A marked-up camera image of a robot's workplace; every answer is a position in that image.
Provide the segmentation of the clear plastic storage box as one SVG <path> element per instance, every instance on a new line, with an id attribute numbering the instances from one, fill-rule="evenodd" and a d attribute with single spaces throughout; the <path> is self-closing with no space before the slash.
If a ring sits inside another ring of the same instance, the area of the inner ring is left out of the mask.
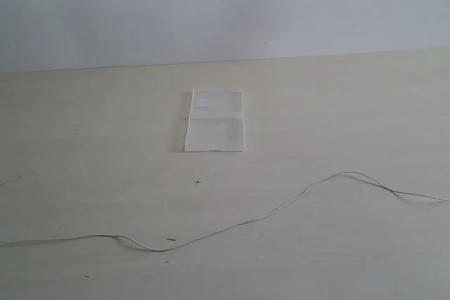
<path id="1" fill-rule="evenodd" d="M 187 117 L 184 151 L 245 150 L 244 90 L 194 86 Z"/>

